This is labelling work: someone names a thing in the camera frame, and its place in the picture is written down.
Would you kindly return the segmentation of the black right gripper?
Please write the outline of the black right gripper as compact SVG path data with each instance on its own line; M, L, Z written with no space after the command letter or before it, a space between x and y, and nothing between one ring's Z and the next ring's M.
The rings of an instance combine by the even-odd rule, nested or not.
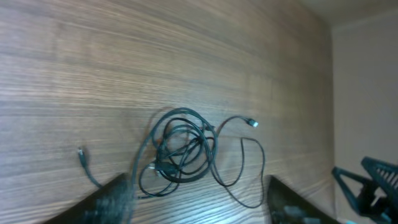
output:
M390 199L397 199L397 165L371 157L365 157L361 165ZM369 179L339 167L334 167L331 173L349 205L358 215L370 218L376 223L397 223L397 210L392 206L392 202L386 196L377 197L375 193L378 187L370 185ZM355 196L343 180L343 176L362 185L358 196Z

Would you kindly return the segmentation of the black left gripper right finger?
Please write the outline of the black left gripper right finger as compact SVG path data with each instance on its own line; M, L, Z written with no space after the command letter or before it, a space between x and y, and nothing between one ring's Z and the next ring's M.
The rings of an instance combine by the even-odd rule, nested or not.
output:
M272 224L339 224L274 175L268 177L267 207Z

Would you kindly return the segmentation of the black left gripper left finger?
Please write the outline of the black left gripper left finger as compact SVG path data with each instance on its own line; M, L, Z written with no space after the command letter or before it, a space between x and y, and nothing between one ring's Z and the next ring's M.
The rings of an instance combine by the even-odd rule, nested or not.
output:
M45 224L122 223L129 208L129 186L126 174L120 174L102 188Z

